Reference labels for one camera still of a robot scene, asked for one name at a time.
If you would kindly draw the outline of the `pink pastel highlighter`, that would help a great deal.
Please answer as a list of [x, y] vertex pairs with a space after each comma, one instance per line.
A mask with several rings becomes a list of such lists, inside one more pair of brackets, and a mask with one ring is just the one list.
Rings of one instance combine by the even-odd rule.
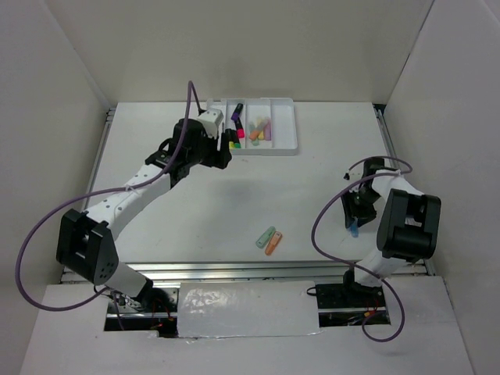
[[272, 124], [271, 124], [270, 120], [266, 121], [266, 125], [264, 127], [263, 133], [264, 133], [264, 139], [266, 141], [272, 140]]

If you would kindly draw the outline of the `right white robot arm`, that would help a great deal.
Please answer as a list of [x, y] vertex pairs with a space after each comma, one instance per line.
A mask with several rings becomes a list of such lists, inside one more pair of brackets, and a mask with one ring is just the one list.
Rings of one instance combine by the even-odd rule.
[[441, 216], [441, 200], [414, 188], [405, 173], [385, 162], [388, 156], [372, 156], [362, 165], [363, 181], [341, 197], [345, 227], [353, 236], [377, 218], [375, 203], [384, 201], [377, 229], [376, 247], [343, 276], [341, 297], [350, 306], [360, 305], [377, 293], [382, 280], [407, 263], [430, 259], [435, 252]]

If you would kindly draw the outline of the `blue pastel highlighter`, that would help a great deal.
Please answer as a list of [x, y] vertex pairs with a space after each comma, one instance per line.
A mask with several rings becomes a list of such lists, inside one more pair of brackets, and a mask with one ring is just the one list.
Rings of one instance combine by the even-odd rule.
[[357, 222], [353, 222], [349, 227], [349, 232], [353, 238], [357, 238], [359, 236], [359, 228]]

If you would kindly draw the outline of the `black yellow-capped highlighter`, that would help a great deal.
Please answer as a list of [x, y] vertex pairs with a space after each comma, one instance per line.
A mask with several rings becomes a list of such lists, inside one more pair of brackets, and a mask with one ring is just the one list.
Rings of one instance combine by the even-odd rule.
[[234, 135], [234, 131], [232, 129], [226, 130], [229, 149], [235, 149], [235, 144], [238, 142], [238, 137]]

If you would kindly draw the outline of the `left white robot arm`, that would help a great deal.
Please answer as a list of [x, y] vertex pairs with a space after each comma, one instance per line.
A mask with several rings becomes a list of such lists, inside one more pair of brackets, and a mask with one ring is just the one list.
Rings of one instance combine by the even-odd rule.
[[126, 295], [134, 310], [151, 308], [159, 291], [152, 280], [119, 260], [115, 241], [127, 224], [187, 177], [193, 166], [227, 167], [231, 153], [229, 137], [219, 132], [222, 123], [223, 114], [215, 109], [179, 121], [173, 136], [145, 160], [122, 191], [84, 212], [66, 212], [59, 228], [57, 261], [95, 286]]

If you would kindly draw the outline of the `black pink-capped highlighter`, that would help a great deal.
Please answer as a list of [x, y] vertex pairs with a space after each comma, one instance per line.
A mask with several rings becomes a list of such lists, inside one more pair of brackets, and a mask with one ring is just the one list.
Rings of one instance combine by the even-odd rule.
[[242, 139], [245, 137], [245, 129], [242, 125], [242, 122], [239, 118], [237, 118], [235, 121], [234, 121], [234, 125], [235, 125], [235, 128], [236, 128], [236, 133], [237, 133], [237, 137], [239, 139]]

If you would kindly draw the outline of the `black purple-capped highlighter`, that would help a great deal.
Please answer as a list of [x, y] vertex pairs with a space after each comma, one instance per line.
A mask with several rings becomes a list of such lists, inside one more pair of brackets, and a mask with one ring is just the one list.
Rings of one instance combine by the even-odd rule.
[[244, 108], [244, 105], [242, 103], [238, 103], [236, 105], [236, 108], [231, 115], [232, 121], [236, 122], [240, 118], [243, 108]]

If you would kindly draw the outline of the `orange pastel long highlighter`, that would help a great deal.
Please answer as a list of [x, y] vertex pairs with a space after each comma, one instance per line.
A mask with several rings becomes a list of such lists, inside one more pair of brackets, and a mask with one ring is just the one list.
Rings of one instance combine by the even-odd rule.
[[260, 126], [255, 127], [249, 134], [249, 139], [251, 141], [254, 141], [255, 139], [258, 139], [260, 134], [263, 134], [264, 127], [266, 125], [266, 121], [264, 121]]

